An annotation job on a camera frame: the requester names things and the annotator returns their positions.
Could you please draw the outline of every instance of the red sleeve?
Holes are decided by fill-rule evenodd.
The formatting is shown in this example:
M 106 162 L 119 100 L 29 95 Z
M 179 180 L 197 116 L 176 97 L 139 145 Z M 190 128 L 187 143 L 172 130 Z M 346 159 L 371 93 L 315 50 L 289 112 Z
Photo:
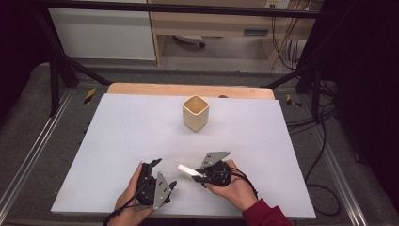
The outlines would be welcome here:
M 247 226 L 292 225 L 278 206 L 270 208 L 263 199 L 243 212 Z

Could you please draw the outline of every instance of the gray floor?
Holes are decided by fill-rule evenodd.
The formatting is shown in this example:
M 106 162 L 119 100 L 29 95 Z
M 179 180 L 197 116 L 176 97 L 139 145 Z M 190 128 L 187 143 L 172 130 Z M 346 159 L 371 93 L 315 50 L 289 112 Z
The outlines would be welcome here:
M 254 39 L 207 38 L 205 49 L 180 43 L 168 37 L 164 50 L 164 64 L 161 67 L 143 65 L 123 65 L 100 67 L 94 65 L 93 71 L 103 77 L 119 82 L 203 84 L 226 86 L 258 87 L 276 80 L 289 71 L 278 68 L 270 70 L 266 56 L 259 51 L 260 42 Z M 275 90 L 287 121 L 308 118 L 304 107 L 286 104 L 286 93 L 302 102 L 292 87 L 295 79 Z M 71 101 L 55 131 L 48 140 L 43 152 L 26 180 L 19 196 L 8 212 L 5 225 L 18 220 L 29 220 L 22 225 L 49 225 L 55 222 L 99 222 L 101 218 L 65 217 L 50 212 L 56 198 L 56 190 L 62 182 L 78 151 L 79 142 L 84 138 L 88 122 L 93 116 L 101 93 L 106 88 L 97 88 L 90 105 L 83 101 L 90 86 L 83 86 L 73 92 Z M 38 67 L 24 90 L 21 100 L 2 121 L 0 128 L 0 194 L 6 192 L 13 176 L 24 162 L 40 130 L 48 120 L 50 112 L 49 73 L 46 67 Z M 292 135 L 299 166 L 305 174 L 319 153 L 318 139 L 313 130 Z M 348 183 L 353 189 L 359 206 L 369 225 L 399 225 L 399 217 L 391 206 L 376 178 L 366 165 L 358 164 L 348 142 L 339 118 L 327 121 L 327 142 L 336 155 Z M 310 177 L 311 183 L 329 187 L 338 193 L 326 162 L 322 159 Z M 326 212 L 337 206 L 333 197 L 320 190 L 313 190 L 312 202 Z M 244 225 L 240 220 L 196 220 L 191 225 Z M 145 225 L 181 225 L 178 219 L 149 219 Z M 317 214 L 317 219 L 301 220 L 298 225 L 351 225 L 345 208 L 336 217 Z

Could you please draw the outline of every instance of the white cabinet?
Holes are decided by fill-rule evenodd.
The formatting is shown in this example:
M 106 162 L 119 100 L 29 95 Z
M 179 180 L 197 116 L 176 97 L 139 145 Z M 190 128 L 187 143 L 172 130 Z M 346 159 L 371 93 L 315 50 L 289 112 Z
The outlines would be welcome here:
M 145 0 L 113 2 L 146 3 Z M 49 10 L 69 57 L 155 60 L 148 12 Z

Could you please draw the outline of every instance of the wrist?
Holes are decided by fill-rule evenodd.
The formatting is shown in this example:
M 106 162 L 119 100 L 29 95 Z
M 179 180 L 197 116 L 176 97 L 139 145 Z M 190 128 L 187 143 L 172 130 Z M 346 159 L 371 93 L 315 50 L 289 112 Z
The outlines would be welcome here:
M 255 197 L 251 197 L 249 199 L 243 200 L 243 202 L 238 206 L 237 208 L 240 211 L 246 211 L 248 208 L 250 208 L 252 205 L 254 205 L 258 200 Z

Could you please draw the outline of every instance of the aluminum rail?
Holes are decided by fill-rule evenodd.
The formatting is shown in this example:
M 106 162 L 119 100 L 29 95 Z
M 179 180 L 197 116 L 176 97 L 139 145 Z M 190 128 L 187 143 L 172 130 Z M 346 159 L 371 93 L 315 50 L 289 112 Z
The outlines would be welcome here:
M 143 3 L 116 3 L 95 1 L 65 1 L 65 0 L 34 0 L 28 1 L 36 6 L 46 8 L 76 8 L 117 11 L 148 11 L 148 12 L 174 12 L 196 14 L 218 14 L 237 16 L 283 17 L 303 19 L 331 19 L 338 13 L 324 11 L 301 11 L 269 8 L 232 8 L 192 5 L 169 4 L 143 4 Z
M 300 99 L 302 104 L 305 106 L 305 109 L 308 115 L 311 117 L 311 102 L 309 97 L 306 94 L 300 95 Z M 317 135 L 318 143 L 320 148 L 322 147 L 323 143 L 323 130 L 321 126 L 314 126 L 313 131 Z M 328 145 L 328 141 L 326 140 L 326 148 L 323 154 L 324 159 L 326 160 L 327 166 L 331 173 L 332 179 L 334 180 L 335 186 L 337 187 L 338 191 L 340 192 L 341 199 L 343 205 L 346 208 L 346 212 L 352 221 L 354 226 L 367 226 L 367 220 L 361 211 L 361 208 L 356 200 L 356 197 L 350 187 L 346 177 L 341 169 L 340 164 L 337 161 L 337 158 L 334 155 L 333 150 Z
M 73 89 L 67 89 L 64 92 L 64 95 L 60 101 L 60 108 L 44 125 L 44 128 L 41 130 L 41 133 L 38 136 L 35 144 L 32 146 L 26 159 L 18 169 L 18 172 L 15 174 L 3 197 L 0 199 L 0 225 L 6 219 L 8 211 L 23 188 L 30 172 L 38 161 L 41 151 L 44 149 L 44 146 L 56 128 L 58 121 L 61 119 L 61 116 L 64 113 L 72 94 Z

